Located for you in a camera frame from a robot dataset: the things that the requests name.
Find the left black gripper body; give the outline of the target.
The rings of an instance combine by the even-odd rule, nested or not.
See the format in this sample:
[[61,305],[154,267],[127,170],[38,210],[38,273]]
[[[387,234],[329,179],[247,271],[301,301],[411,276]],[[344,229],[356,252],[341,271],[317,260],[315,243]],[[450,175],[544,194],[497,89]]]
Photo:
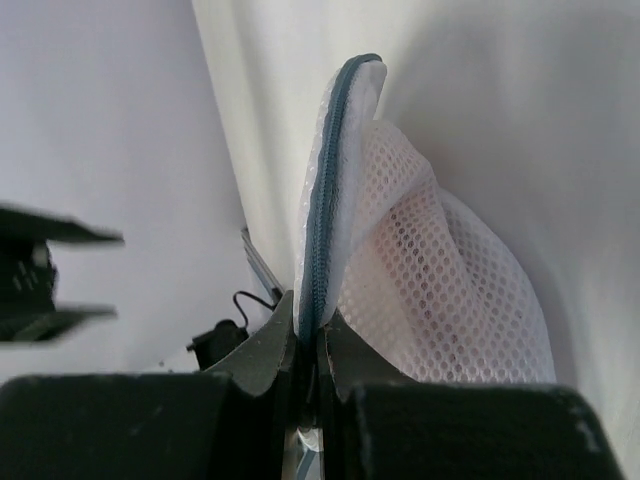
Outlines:
[[1,204],[1,342],[56,340],[92,319],[112,318],[108,305],[55,302],[58,269],[49,244],[122,244],[121,233],[73,217]]

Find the pink beige bra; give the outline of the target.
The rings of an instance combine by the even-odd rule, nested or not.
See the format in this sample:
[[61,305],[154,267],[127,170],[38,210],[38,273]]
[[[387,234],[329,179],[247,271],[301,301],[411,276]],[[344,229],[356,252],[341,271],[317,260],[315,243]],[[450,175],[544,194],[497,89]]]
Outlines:
[[403,317],[428,326],[482,318],[475,287],[445,218],[439,192],[422,188],[404,196],[373,230]]

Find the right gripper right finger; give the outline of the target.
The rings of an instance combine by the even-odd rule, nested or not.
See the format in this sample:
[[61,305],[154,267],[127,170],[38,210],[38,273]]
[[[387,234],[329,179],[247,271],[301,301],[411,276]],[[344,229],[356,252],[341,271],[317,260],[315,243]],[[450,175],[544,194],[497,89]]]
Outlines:
[[600,422],[553,385],[418,383],[343,320],[317,337],[325,479],[620,479]]

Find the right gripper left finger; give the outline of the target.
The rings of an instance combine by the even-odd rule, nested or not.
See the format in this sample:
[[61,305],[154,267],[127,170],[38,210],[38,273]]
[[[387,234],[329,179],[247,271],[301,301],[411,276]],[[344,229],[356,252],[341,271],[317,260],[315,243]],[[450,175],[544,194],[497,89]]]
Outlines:
[[5,479],[277,479],[292,297],[204,372],[30,375],[1,389]]

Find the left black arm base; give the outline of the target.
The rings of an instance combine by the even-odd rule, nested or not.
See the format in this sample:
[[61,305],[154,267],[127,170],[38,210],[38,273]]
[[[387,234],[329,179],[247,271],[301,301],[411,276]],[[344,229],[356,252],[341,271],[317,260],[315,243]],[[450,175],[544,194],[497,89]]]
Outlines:
[[240,313],[243,323],[238,325],[232,319],[222,319],[213,329],[193,337],[191,343],[186,346],[186,351],[195,355],[200,371],[205,371],[217,364],[249,339],[249,317],[240,303],[241,297],[256,302],[270,312],[275,310],[274,303],[269,303],[253,293],[244,290],[235,292],[232,295],[232,302]]

